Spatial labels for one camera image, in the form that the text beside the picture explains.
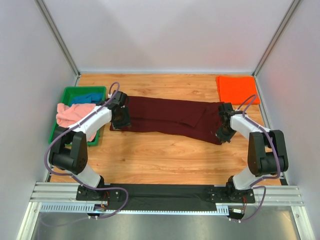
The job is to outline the maroon t shirt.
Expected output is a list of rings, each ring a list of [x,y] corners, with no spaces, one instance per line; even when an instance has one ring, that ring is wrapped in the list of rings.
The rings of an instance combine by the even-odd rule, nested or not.
[[[130,96],[128,112],[131,127],[123,132],[159,132],[221,145],[216,132],[222,122],[220,102],[201,102]]]

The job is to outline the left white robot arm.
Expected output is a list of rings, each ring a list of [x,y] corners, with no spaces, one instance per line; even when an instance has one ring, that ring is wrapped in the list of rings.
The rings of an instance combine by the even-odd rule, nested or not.
[[[87,142],[101,127],[111,123],[116,130],[131,126],[129,97],[115,90],[105,101],[78,122],[68,127],[58,127],[55,138],[47,151],[47,163],[66,171],[67,175],[80,181],[76,199],[78,201],[106,201],[108,190],[104,178],[88,163]]]

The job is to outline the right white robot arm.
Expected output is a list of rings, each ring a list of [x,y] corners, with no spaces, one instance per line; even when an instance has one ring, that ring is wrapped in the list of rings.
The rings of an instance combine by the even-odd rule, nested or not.
[[[223,198],[232,202],[248,200],[253,187],[266,179],[278,179],[289,168],[284,133],[261,126],[231,103],[218,107],[222,125],[215,133],[221,143],[229,143],[235,133],[248,140],[247,166],[225,184]]]

